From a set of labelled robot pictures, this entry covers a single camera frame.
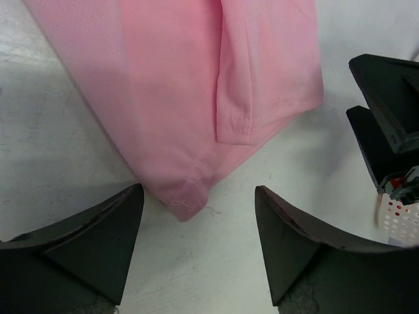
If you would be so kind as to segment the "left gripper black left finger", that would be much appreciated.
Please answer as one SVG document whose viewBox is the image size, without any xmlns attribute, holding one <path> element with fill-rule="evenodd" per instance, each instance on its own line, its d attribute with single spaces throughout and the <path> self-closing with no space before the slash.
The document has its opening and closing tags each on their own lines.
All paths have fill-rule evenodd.
<svg viewBox="0 0 419 314">
<path fill-rule="evenodd" d="M 143 213 L 134 184 L 76 215 L 1 243 L 2 313 L 115 313 Z"/>
</svg>

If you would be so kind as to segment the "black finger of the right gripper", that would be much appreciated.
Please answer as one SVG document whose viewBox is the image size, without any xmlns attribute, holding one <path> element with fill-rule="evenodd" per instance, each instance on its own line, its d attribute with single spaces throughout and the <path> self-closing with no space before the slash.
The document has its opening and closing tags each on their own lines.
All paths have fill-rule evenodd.
<svg viewBox="0 0 419 314">
<path fill-rule="evenodd" d="M 392 150 L 370 110 L 355 106 L 346 116 L 377 192 L 392 193 L 409 170 L 409 154 Z"/>
<path fill-rule="evenodd" d="M 349 69 L 393 152 L 418 149 L 418 63 L 362 54 Z"/>
</svg>

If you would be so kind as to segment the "pink t-shirt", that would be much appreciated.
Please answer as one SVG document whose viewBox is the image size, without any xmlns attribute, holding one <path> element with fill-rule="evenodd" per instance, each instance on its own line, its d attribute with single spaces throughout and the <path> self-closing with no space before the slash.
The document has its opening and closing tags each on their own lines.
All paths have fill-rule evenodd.
<svg viewBox="0 0 419 314">
<path fill-rule="evenodd" d="M 139 182 L 180 221 L 323 102 L 314 1 L 28 1 Z"/>
</svg>

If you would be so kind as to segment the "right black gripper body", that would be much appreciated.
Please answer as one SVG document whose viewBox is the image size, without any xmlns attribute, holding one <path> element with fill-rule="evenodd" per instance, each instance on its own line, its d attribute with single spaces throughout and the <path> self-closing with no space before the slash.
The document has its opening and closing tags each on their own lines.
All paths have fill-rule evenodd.
<svg viewBox="0 0 419 314">
<path fill-rule="evenodd" d="M 403 205 L 418 203 L 418 166 L 414 166 L 404 176 L 390 179 L 386 193 L 391 200 L 400 201 Z"/>
</svg>

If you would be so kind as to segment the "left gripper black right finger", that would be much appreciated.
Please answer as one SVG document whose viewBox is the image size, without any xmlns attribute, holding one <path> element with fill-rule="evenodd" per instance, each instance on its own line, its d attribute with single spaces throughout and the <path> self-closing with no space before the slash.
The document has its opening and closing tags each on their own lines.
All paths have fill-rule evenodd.
<svg viewBox="0 0 419 314">
<path fill-rule="evenodd" d="M 345 232 L 265 186 L 255 214 L 272 304 L 280 313 L 417 313 L 418 248 Z"/>
</svg>

